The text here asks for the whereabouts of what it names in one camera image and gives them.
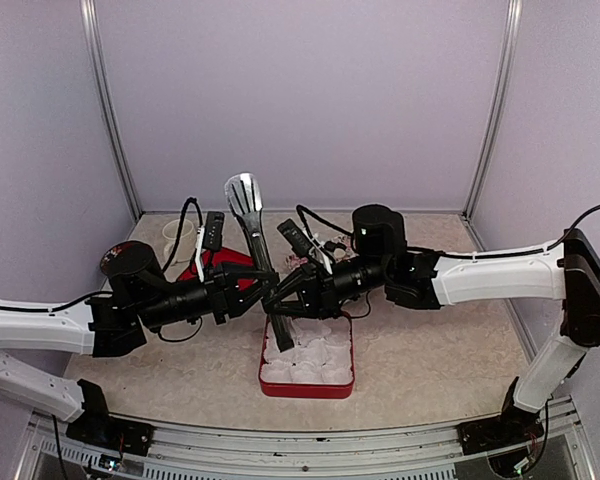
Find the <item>steel serving tongs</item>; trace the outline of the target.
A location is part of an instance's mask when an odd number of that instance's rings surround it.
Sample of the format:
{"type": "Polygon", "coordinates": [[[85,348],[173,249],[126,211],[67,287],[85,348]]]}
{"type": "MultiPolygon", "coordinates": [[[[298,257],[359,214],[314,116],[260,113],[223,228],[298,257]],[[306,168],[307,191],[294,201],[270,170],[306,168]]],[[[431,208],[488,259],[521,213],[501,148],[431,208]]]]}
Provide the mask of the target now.
{"type": "Polygon", "coordinates": [[[239,223],[254,265],[266,272],[274,272],[262,226],[263,203],[260,187],[252,173],[230,177],[224,185],[229,208],[239,223]]]}

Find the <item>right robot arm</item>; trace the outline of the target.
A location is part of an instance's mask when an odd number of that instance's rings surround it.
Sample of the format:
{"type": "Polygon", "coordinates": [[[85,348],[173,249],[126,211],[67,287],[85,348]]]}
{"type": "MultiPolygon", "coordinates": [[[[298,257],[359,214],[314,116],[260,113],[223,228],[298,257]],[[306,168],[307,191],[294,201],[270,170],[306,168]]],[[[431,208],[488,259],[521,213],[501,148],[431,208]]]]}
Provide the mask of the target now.
{"type": "Polygon", "coordinates": [[[491,423],[500,443],[511,444],[526,432],[530,417],[600,346],[600,259],[575,225],[538,246],[472,254],[409,245],[403,216],[379,204],[357,208],[352,226],[354,257],[332,266],[307,260],[273,290],[267,313],[337,318],[345,300],[378,287],[388,301],[411,310],[492,299],[561,302],[562,320],[513,382],[491,423]]]}

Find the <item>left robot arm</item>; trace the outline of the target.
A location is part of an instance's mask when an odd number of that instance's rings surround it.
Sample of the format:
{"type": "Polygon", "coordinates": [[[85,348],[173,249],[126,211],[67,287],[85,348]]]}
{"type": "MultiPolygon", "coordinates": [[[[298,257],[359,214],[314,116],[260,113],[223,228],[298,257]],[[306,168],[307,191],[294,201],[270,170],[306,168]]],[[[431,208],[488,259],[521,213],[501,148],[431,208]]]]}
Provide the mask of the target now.
{"type": "Polygon", "coordinates": [[[277,283],[272,271],[224,263],[207,277],[170,282],[153,248],[120,243],[100,269],[110,291],[86,294],[64,305],[0,300],[0,393],[73,424],[101,445],[120,434],[102,389],[67,380],[10,359],[11,350],[49,350],[118,358],[146,344],[147,332],[212,315],[217,323],[243,315],[277,283]]]}

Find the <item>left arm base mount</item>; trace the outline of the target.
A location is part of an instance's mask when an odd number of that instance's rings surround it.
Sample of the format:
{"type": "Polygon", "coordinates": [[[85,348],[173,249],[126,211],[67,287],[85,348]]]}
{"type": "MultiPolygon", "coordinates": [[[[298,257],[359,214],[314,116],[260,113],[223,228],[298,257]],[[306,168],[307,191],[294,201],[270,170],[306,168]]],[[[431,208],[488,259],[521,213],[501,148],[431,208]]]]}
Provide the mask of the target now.
{"type": "Polygon", "coordinates": [[[148,423],[115,417],[80,418],[67,426],[70,439],[122,454],[145,457],[155,428],[148,423]]]}

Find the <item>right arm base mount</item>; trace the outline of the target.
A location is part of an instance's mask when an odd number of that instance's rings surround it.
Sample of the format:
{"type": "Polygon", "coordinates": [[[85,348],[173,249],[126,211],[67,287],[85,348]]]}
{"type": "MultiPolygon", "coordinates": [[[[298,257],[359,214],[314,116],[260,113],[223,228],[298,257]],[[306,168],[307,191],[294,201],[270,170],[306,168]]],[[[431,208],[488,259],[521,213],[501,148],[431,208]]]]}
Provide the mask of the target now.
{"type": "Polygon", "coordinates": [[[538,421],[530,425],[503,422],[499,417],[463,422],[457,426],[459,442],[464,455],[472,455],[521,444],[544,435],[538,421]]]}

